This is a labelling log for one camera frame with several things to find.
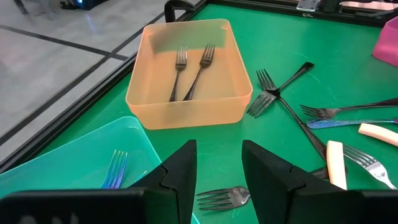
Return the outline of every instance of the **teal plastic bin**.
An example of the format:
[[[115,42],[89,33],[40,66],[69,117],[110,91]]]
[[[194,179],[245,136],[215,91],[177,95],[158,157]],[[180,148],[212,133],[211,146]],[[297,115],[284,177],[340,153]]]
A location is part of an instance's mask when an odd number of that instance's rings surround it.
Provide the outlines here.
[[[129,153],[121,188],[161,163],[140,122],[123,117],[0,174],[0,197],[20,190],[99,189],[115,149]],[[198,223],[195,216],[192,223]]]

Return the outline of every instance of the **metal fork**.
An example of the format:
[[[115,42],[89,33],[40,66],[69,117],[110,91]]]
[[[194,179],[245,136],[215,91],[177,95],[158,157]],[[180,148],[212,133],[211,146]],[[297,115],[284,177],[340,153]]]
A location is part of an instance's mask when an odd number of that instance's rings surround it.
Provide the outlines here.
[[[184,71],[185,68],[187,67],[187,59],[188,59],[187,46],[180,45],[177,48],[177,56],[175,59],[175,69],[177,71],[177,75],[175,77],[174,87],[169,102],[174,102],[176,99],[178,78],[180,76],[180,72]]]
[[[215,45],[214,44],[207,44],[205,51],[203,51],[203,55],[201,56],[200,60],[200,69],[199,72],[195,78],[195,81],[193,81],[191,88],[189,89],[187,95],[185,95],[184,100],[191,100],[193,96],[193,92],[195,91],[195,87],[197,85],[199,76],[201,72],[205,69],[208,68],[211,63],[213,62],[213,57],[214,57],[214,52],[215,52]]]
[[[252,105],[249,107],[247,113],[255,118],[257,118],[274,100],[277,98],[277,96],[280,95],[280,91],[283,90],[290,82],[298,78],[299,76],[303,75],[307,71],[311,70],[314,67],[314,64],[311,62],[305,62],[299,70],[290,78],[288,79],[282,86],[280,86],[278,89],[275,87],[275,84],[273,86],[266,86],[267,84],[264,83],[264,79],[266,77],[269,77],[269,74],[265,69],[258,70],[256,71],[257,73],[257,78],[259,79],[261,88],[263,91],[271,91],[275,97],[272,97],[268,95],[267,93],[262,92],[252,103]]]
[[[102,189],[118,189],[127,165],[127,152],[115,150]]]
[[[309,106],[300,105],[303,112],[317,119],[332,119],[337,113],[344,110],[355,110],[361,108],[379,108],[379,107],[389,107],[398,106],[398,98],[393,98],[390,100],[384,100],[376,103],[369,103],[366,105],[359,106],[347,106],[342,108],[312,108]]]
[[[278,98],[282,102],[282,104],[288,109],[290,114],[292,114],[296,122],[298,122],[298,125],[300,125],[301,129],[307,135],[319,155],[321,155],[321,157],[326,160],[326,145],[316,135],[314,135],[311,130],[309,130],[307,125],[297,116],[294,110],[286,103],[281,95],[275,96],[273,94],[274,92],[272,90],[275,89],[275,84],[269,75],[266,75],[262,78],[261,85],[265,89],[265,91],[263,92],[264,101],[268,101],[269,98],[272,97]]]
[[[377,159],[345,144],[343,152],[344,156],[366,169],[376,180],[385,183],[390,189],[396,189],[388,178],[386,168]]]
[[[210,200],[210,202],[199,203],[198,205],[215,205],[202,207],[200,210],[229,210],[247,204],[250,199],[249,189],[242,186],[228,189],[211,190],[197,194],[197,196],[212,195],[206,198],[199,198],[198,202]]]

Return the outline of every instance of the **tiled floor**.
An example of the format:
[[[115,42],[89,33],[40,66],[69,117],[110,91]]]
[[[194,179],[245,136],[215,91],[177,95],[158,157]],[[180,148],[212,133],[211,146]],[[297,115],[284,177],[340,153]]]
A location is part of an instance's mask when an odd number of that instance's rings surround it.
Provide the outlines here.
[[[25,2],[30,18],[13,1],[0,1],[0,136],[40,107],[74,78],[98,63],[158,16],[166,0],[109,0],[90,11],[60,10],[50,21],[36,3]],[[71,47],[46,37],[99,49]],[[45,112],[0,145],[0,161],[32,137],[102,78],[122,64],[139,45],[137,37],[75,86]]]

